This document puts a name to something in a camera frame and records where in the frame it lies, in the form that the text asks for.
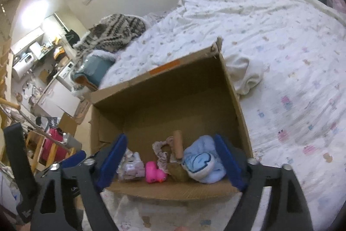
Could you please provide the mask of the pink rubber toy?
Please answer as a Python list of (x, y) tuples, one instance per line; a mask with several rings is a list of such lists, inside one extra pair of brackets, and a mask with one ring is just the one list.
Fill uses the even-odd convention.
[(160, 170), (154, 161), (147, 162), (145, 165), (146, 171), (146, 182), (149, 184), (153, 184), (156, 182), (162, 183), (166, 181), (167, 174)]

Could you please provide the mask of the tan stocking cloth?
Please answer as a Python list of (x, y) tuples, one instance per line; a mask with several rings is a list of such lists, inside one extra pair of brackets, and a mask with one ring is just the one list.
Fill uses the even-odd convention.
[(182, 131), (175, 130), (171, 137), (167, 138), (167, 144), (170, 146), (170, 160), (167, 164), (167, 170), (171, 178), (176, 182), (187, 182), (189, 176), (182, 166), (184, 157)]

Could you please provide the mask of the beige scrunchie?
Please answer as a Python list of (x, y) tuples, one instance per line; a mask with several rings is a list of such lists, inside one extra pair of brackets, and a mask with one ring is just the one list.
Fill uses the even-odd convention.
[(169, 174), (168, 164), (180, 164), (180, 160), (175, 156), (173, 137), (168, 137), (165, 141), (154, 142), (152, 149), (157, 158), (158, 168), (166, 174)]

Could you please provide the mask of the yellow wooden chair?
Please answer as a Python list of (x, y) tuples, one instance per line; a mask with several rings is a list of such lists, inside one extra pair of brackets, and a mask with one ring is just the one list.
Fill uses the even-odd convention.
[(50, 140), (35, 131), (28, 131), (25, 147), (29, 166), (34, 174), (77, 153), (76, 148), (66, 148), (62, 142)]

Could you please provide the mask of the white kitchen cabinet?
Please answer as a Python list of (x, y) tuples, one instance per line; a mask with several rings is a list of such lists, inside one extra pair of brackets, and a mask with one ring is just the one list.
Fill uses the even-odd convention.
[(61, 118), (64, 113), (74, 116), (80, 99), (54, 79), (34, 105), (34, 115)]

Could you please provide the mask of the white knotted sock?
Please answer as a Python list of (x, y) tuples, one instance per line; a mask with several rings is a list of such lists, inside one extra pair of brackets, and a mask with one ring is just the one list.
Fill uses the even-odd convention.
[(145, 177), (145, 167), (138, 152), (125, 150), (117, 169), (119, 181), (135, 181)]

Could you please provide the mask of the white printed bed quilt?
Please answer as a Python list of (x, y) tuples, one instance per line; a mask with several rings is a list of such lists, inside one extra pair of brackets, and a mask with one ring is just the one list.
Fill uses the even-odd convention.
[(223, 58), (259, 59), (262, 81), (240, 104), (255, 157), (292, 165), (315, 230), (345, 202), (345, 15), (317, 0), (179, 0), (117, 57), (101, 88), (223, 38)]

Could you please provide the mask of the blue shark plush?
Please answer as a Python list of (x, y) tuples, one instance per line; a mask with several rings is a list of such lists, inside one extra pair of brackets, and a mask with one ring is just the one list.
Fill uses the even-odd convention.
[(203, 184), (214, 184), (226, 175), (214, 139), (208, 135), (199, 137), (184, 150), (181, 165), (190, 178)]

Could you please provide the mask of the washing machine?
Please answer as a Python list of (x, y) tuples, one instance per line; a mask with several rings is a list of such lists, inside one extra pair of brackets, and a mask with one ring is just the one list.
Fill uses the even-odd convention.
[(74, 81), (72, 80), (72, 70), (74, 68), (74, 63), (70, 61), (61, 71), (58, 73), (56, 79), (64, 85), (69, 91), (73, 90), (75, 86)]

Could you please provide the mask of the teal cushion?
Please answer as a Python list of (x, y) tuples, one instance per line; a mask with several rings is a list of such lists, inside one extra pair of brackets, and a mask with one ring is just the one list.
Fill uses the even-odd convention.
[(86, 58), (72, 74), (72, 80), (91, 91), (96, 91), (114, 61), (100, 56)]

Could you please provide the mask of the white folded cloth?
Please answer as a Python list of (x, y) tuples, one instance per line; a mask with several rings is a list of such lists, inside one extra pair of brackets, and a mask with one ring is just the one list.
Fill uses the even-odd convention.
[(259, 59), (233, 53), (225, 57), (225, 65), (237, 95), (247, 95), (262, 81), (264, 64)]

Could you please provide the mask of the cardboard box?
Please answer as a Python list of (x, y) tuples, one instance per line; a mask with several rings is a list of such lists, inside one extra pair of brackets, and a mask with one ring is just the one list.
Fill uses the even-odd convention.
[[(97, 151), (121, 134), (127, 148), (144, 163), (157, 161), (152, 145), (182, 131), (183, 148), (199, 137), (219, 135), (252, 156), (239, 99), (221, 54), (222, 39), (134, 79), (97, 90), (91, 95), (91, 143)], [(109, 188), (121, 194), (159, 200), (195, 200), (239, 192), (226, 176), (215, 184), (168, 179), (117, 181)]]

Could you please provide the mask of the striped knit blanket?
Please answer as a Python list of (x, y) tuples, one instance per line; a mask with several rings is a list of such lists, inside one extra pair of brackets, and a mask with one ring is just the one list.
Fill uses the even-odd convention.
[(84, 59), (95, 50), (116, 53), (146, 30), (146, 23), (136, 16), (111, 14), (89, 29), (73, 46), (76, 59)]

